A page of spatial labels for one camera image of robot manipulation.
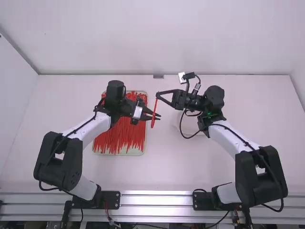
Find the cable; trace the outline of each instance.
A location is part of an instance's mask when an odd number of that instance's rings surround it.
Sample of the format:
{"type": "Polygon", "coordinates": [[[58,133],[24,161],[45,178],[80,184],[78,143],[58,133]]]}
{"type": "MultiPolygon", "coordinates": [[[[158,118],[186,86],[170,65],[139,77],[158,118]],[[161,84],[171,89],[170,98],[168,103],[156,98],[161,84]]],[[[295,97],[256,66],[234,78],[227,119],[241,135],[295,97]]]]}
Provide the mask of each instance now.
{"type": "Polygon", "coordinates": [[[41,180],[39,180],[39,188],[40,188],[40,190],[41,191],[52,191],[52,190],[59,190],[59,187],[53,187],[53,188],[43,188],[42,186],[41,186],[41,180]]]}
{"type": "Polygon", "coordinates": [[[186,79],[186,88],[185,88],[186,93],[189,93],[189,90],[190,90],[190,82],[188,79],[186,79]]]}
{"type": "Polygon", "coordinates": [[[268,163],[266,162],[266,160],[264,159],[263,156],[261,156],[247,141],[245,141],[244,139],[242,139],[237,133],[235,133],[233,130],[231,130],[230,128],[226,127],[225,125],[221,125],[221,124],[211,124],[211,125],[218,125],[218,126],[221,126],[223,127],[224,129],[226,130],[229,130],[232,134],[234,134],[237,138],[239,138],[246,146],[248,146],[250,149],[253,150],[253,152],[261,159],[261,161],[264,163],[264,165],[266,166],[267,170],[269,171],[272,179],[274,180],[277,188],[279,189],[280,191],[280,200],[281,200],[281,206],[279,209],[274,209],[273,207],[270,207],[266,204],[262,204],[262,206],[272,210],[272,211],[275,211],[275,212],[281,212],[283,209],[284,209],[284,199],[283,199],[283,191],[282,191],[282,188],[280,186],[280,183],[279,181],[277,180],[274,172],[272,171],[272,169],[270,168],[270,166],[268,165],[268,163]]]}
{"type": "Polygon", "coordinates": [[[202,189],[202,188],[197,188],[197,189],[195,189],[195,190],[193,191],[193,193],[194,193],[195,191],[207,192],[207,191],[205,191],[205,190],[204,190],[204,189],[202,189]]]}
{"type": "Polygon", "coordinates": [[[197,117],[197,116],[202,114],[202,111],[197,113],[197,114],[187,114],[188,111],[190,111],[190,110],[187,109],[186,112],[185,112],[185,115],[188,116],[188,117],[197,117]]]}
{"type": "Polygon", "coordinates": [[[49,157],[49,159],[48,159],[47,165],[49,164],[49,162],[51,161],[51,159],[54,157],[54,155],[55,155],[57,149],[59,148],[59,146],[60,146],[60,145],[70,136],[70,135],[75,134],[77,131],[79,131],[80,129],[82,129],[82,128],[83,128],[85,125],[87,125],[89,122],[95,120],[96,115],[97,115],[97,110],[96,110],[96,108],[97,108],[98,106],[100,106],[100,105],[102,104],[103,101],[104,101],[104,98],[102,98],[102,99],[99,101],[99,103],[94,107],[94,116],[93,116],[91,119],[89,119],[87,122],[85,122],[84,124],[82,124],[81,126],[79,126],[78,128],[76,128],[75,130],[71,131],[70,133],[68,133],[66,136],[64,136],[64,137],[61,139],[61,141],[56,145],[56,147],[55,147],[54,150],[52,151],[52,153],[51,153],[51,155],[50,155],[50,157],[49,157]]]}
{"type": "Polygon", "coordinates": [[[199,84],[201,84],[201,79],[199,78],[198,75],[195,75],[197,77],[197,79],[199,80],[199,84]]]}
{"type": "Polygon", "coordinates": [[[148,226],[148,227],[152,227],[152,228],[159,228],[159,229],[168,229],[168,228],[164,228],[164,227],[159,227],[159,226],[155,226],[155,225],[150,225],[150,224],[146,224],[146,223],[136,223],[133,228],[137,225],[140,226],[148,226]]]}
{"type": "Polygon", "coordinates": [[[80,226],[81,226],[81,223],[82,223],[82,220],[84,219],[84,212],[82,210],[82,206],[81,206],[81,220],[80,220],[80,226]]]}
{"type": "Polygon", "coordinates": [[[185,139],[190,139],[190,138],[194,137],[195,135],[197,135],[200,132],[200,130],[198,130],[195,134],[193,134],[189,137],[186,137],[186,136],[183,135],[182,130],[181,130],[181,122],[182,122],[182,118],[183,118],[185,113],[186,113],[186,110],[184,110],[182,115],[181,115],[180,123],[179,123],[179,130],[180,130],[180,134],[181,134],[182,137],[184,137],[185,139]]]}
{"type": "Polygon", "coordinates": [[[219,221],[217,221],[216,223],[214,223],[214,224],[212,224],[212,225],[210,225],[208,227],[204,227],[204,229],[212,228],[212,227],[216,226],[217,224],[219,224],[221,221],[224,220],[224,218],[229,214],[229,212],[230,211],[227,211],[227,213],[219,221]]]}

